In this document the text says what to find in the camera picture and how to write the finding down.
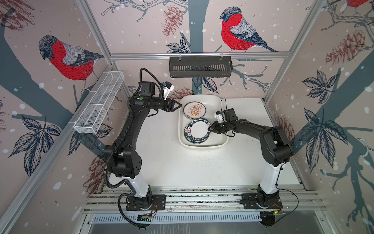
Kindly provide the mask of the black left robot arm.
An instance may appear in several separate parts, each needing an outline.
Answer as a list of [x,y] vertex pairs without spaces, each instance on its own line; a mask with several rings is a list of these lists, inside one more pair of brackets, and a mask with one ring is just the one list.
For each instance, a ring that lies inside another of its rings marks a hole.
[[153,201],[150,185],[142,178],[142,159],[136,152],[141,127],[151,110],[174,112],[182,104],[174,99],[135,96],[129,100],[129,116],[115,142],[104,148],[106,157],[103,179],[106,187],[115,189],[126,184],[132,197],[139,204],[149,207]]

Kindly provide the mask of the orange sunburst plate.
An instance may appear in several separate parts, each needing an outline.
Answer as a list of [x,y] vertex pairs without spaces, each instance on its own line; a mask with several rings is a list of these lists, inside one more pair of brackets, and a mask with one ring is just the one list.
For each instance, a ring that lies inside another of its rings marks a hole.
[[189,102],[184,106],[183,113],[189,119],[202,118],[206,114],[206,107],[200,102]]

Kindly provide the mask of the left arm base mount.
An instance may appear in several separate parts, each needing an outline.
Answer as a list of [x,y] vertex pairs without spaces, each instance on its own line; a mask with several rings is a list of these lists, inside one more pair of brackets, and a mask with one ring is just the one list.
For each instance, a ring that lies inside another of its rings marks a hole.
[[166,195],[152,195],[151,197],[127,199],[126,211],[163,211]]

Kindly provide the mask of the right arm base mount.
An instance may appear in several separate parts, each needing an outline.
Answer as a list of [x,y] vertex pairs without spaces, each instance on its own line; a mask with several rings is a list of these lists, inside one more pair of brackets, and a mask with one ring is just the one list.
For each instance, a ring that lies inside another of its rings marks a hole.
[[252,209],[283,209],[283,204],[280,199],[279,191],[276,193],[266,194],[242,194],[240,204],[244,206],[246,210]]

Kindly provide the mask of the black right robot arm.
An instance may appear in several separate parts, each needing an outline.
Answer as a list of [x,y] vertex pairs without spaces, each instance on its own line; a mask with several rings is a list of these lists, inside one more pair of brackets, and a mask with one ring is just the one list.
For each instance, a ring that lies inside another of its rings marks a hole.
[[285,131],[279,127],[270,127],[239,119],[233,108],[217,111],[216,120],[208,131],[216,134],[243,134],[253,137],[260,142],[261,153],[266,161],[262,181],[258,185],[256,201],[261,208],[267,208],[279,200],[278,180],[284,165],[294,155],[290,140]]

